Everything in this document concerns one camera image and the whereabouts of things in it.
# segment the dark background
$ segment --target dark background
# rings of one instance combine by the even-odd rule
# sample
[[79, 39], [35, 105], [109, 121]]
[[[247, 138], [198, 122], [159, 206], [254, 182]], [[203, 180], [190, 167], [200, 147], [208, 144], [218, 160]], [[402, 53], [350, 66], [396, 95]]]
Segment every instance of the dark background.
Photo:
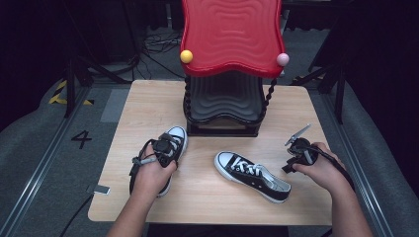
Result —
[[[99, 64], [126, 61], [140, 48], [146, 26], [167, 27], [161, 4], [80, 0], [3, 0], [0, 4], [0, 131], [37, 109], [44, 93], [62, 77], [69, 58], [84, 55]], [[362, 10], [339, 12], [341, 19], [333, 24], [313, 65], [333, 63], [355, 45], [345, 63], [347, 81], [418, 196], [416, 5], [363, 1]], [[179, 7], [174, 6], [172, 18], [173, 27], [181, 29]], [[131, 35], [124, 9], [131, 17], [134, 43], [126, 43]], [[329, 27], [308, 24], [328, 16], [318, 11], [291, 11], [288, 27]]]

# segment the small ball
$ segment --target small ball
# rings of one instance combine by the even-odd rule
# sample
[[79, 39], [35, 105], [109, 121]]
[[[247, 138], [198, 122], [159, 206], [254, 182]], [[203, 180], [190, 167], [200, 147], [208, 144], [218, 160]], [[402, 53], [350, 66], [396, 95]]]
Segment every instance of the small ball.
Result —
[[277, 57], [277, 62], [280, 66], [287, 66], [290, 61], [290, 57], [286, 53], [280, 53]]
[[181, 52], [181, 61], [183, 63], [190, 63], [192, 61], [192, 58], [194, 58], [194, 56], [192, 55], [192, 52], [189, 50], [183, 50]]

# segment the shoe toe cap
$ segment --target shoe toe cap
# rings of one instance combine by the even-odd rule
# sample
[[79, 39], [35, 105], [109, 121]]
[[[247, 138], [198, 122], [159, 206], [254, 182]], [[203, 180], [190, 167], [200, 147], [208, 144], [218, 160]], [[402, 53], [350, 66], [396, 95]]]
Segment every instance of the shoe toe cap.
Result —
[[176, 135], [176, 136], [184, 137], [184, 138], [186, 136], [185, 129], [181, 126], [173, 126], [172, 128], [168, 130], [168, 133], [171, 135]]
[[233, 157], [233, 155], [234, 154], [231, 153], [231, 152], [219, 152], [218, 155], [216, 156], [216, 158], [217, 158], [217, 161], [218, 161], [219, 165], [224, 168], [224, 167], [227, 166], [228, 162]]

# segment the pink ball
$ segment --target pink ball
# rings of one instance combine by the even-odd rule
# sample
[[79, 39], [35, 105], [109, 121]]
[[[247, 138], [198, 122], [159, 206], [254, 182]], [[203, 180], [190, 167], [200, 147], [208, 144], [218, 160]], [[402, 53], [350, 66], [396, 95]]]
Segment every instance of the pink ball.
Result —
[[277, 62], [280, 66], [287, 66], [290, 61], [290, 57], [286, 53], [280, 53], [277, 57]]

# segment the hand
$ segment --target hand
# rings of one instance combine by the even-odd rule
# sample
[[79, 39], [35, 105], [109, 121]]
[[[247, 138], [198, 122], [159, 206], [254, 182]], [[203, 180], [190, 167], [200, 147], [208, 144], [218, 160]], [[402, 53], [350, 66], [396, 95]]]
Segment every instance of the hand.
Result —
[[[317, 146], [322, 151], [331, 155], [335, 158], [339, 164], [345, 168], [338, 156], [327, 149], [326, 145], [322, 142], [314, 142], [312, 145]], [[293, 164], [293, 168], [296, 171], [302, 172], [309, 176], [317, 185], [326, 189], [329, 192], [333, 192], [336, 189], [349, 186], [345, 177], [322, 155], [318, 155], [317, 161], [311, 166], [305, 166], [301, 164]]]
[[[151, 154], [153, 153], [154, 150], [150, 144], [146, 147], [143, 157], [152, 157]], [[176, 169], [175, 161], [172, 161], [166, 168], [161, 167], [158, 161], [142, 165], [139, 167], [138, 174], [136, 175], [131, 195], [134, 196], [136, 193], [143, 193], [156, 198]]]

